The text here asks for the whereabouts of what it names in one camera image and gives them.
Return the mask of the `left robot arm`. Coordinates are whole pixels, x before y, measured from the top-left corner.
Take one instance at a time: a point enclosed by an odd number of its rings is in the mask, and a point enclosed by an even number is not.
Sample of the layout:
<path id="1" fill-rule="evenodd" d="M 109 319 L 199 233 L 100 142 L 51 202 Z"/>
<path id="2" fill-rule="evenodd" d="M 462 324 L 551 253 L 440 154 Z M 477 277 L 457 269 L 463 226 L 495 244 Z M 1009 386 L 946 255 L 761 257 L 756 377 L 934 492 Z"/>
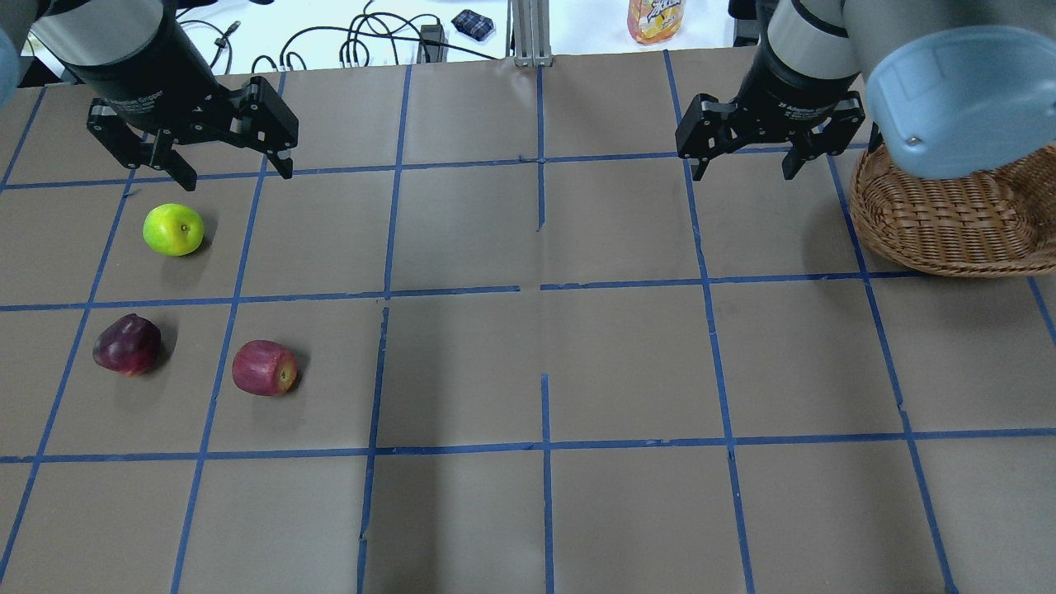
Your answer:
<path id="1" fill-rule="evenodd" d="M 20 50 L 40 40 L 96 92 L 87 131 L 128 169 L 165 172 L 194 191 L 196 170 L 178 147 L 221 142 L 260 152 L 283 179 L 300 123 L 272 83 L 219 82 L 167 1 L 4 1 L 2 100 L 21 82 Z"/>

